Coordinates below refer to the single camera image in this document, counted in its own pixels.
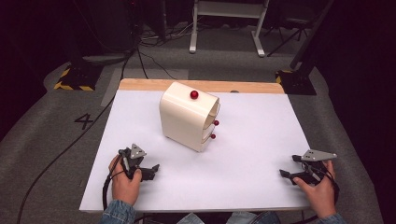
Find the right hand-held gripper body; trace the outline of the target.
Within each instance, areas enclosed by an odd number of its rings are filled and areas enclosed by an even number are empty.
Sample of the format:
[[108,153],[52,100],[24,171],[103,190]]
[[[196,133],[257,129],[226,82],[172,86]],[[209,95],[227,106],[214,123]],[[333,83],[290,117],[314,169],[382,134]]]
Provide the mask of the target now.
[[307,184],[317,185],[323,177],[328,173],[324,162],[333,160],[337,157],[335,153],[329,153],[314,149],[309,149],[301,157],[302,168],[304,173],[301,179]]

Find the black stand base hazard stripes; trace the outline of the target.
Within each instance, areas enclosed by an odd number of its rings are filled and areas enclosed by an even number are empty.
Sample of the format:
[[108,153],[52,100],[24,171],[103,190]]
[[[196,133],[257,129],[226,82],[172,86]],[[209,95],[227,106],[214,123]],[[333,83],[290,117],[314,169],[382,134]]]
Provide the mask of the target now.
[[275,73],[276,83],[280,84],[286,94],[316,95],[309,77],[298,71],[278,70]]
[[94,91],[96,83],[101,76],[103,66],[88,65],[75,67],[72,64],[62,72],[54,85],[55,90]]

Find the cream mini drawer cabinet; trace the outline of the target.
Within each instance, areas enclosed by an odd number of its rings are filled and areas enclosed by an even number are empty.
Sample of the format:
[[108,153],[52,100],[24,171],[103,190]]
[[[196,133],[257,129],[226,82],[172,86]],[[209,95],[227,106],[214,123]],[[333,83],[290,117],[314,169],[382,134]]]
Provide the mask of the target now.
[[202,152],[205,120],[211,111],[219,111],[219,108],[219,97],[173,82],[163,93],[159,105],[163,134]]

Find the white metal desk frame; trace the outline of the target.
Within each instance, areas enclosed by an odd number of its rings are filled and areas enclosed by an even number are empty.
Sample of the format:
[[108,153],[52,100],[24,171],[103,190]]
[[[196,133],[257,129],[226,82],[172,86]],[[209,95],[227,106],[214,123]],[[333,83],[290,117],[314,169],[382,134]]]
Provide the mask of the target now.
[[198,17],[218,16],[227,18],[257,19],[258,22],[256,29],[251,32],[251,36],[256,47],[258,56],[264,57],[265,52],[260,41],[260,33],[269,5],[269,1],[270,0],[263,0],[263,2],[259,4],[248,4],[194,0],[192,10],[192,33],[189,52],[195,53],[197,50]]

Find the black slanted stand pole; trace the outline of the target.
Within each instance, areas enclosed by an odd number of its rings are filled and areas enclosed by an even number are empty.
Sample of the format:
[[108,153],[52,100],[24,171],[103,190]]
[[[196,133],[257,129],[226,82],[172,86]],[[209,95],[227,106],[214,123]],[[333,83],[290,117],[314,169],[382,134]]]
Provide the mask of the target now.
[[321,11],[320,15],[318,16],[317,21],[314,23],[314,26],[309,33],[308,37],[306,38],[305,42],[302,44],[300,49],[298,50],[297,54],[294,56],[293,60],[290,63],[290,68],[295,69],[298,63],[301,63],[304,58],[304,54],[307,52],[308,47],[310,46],[316,32],[318,31],[320,25],[322,24],[323,20],[326,18],[329,10],[332,7],[334,0],[328,0],[325,8]]

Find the dark equipment case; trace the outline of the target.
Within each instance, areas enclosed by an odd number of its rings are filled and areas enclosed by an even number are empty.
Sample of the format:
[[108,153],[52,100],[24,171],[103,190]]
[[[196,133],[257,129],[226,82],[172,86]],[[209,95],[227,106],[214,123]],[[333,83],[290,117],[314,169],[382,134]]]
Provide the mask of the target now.
[[128,0],[87,0],[99,39],[114,51],[134,45],[132,7]]

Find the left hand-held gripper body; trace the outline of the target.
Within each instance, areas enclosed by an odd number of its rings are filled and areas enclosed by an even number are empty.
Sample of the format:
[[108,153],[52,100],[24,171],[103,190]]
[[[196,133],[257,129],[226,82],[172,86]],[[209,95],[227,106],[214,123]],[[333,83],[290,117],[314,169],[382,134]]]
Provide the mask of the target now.
[[124,173],[129,179],[133,179],[135,170],[139,168],[147,153],[138,145],[132,144],[130,147],[120,149],[119,155]]

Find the person's left hand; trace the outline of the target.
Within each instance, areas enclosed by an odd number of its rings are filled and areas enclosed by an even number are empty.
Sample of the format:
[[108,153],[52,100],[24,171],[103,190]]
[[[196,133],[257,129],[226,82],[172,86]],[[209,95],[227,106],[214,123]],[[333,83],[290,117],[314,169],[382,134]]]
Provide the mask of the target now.
[[142,173],[139,169],[134,172],[134,178],[129,179],[123,172],[118,156],[115,156],[108,166],[112,181],[112,198],[134,205],[139,195]]

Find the cream drawer with red knob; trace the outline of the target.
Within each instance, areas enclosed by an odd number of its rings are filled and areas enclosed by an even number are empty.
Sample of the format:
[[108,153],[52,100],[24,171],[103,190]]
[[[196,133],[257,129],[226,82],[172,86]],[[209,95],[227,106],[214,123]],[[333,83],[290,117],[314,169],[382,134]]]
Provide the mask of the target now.
[[217,115],[218,115],[219,111],[211,111],[206,120],[205,120],[205,124],[204,124],[204,131],[206,133],[210,133],[213,131],[213,129],[219,125],[219,121],[217,120]]
[[201,148],[205,149],[207,148],[207,145],[209,144],[209,142],[212,139],[212,135],[213,132],[215,130],[215,126],[214,125],[210,125],[208,128],[203,129],[203,138],[201,141]]

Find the black tripod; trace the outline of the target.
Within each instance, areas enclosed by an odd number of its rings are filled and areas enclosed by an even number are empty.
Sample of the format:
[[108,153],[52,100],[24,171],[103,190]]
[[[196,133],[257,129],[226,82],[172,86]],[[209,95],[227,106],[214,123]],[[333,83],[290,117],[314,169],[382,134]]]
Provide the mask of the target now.
[[307,36],[307,30],[312,29],[314,20],[309,18],[299,18],[297,16],[281,16],[278,21],[270,26],[270,29],[265,33],[269,35],[273,30],[278,30],[281,42],[272,49],[267,56],[271,57],[278,50],[288,44],[294,37],[298,40],[301,35]]

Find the person's right hand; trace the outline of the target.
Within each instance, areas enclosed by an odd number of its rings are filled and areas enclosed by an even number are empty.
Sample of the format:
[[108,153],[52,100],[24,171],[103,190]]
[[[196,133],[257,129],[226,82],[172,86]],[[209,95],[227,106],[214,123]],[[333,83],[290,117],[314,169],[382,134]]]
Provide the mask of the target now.
[[306,184],[301,178],[294,177],[293,181],[304,192],[311,208],[319,219],[336,214],[334,188],[329,177],[325,176],[316,186]]

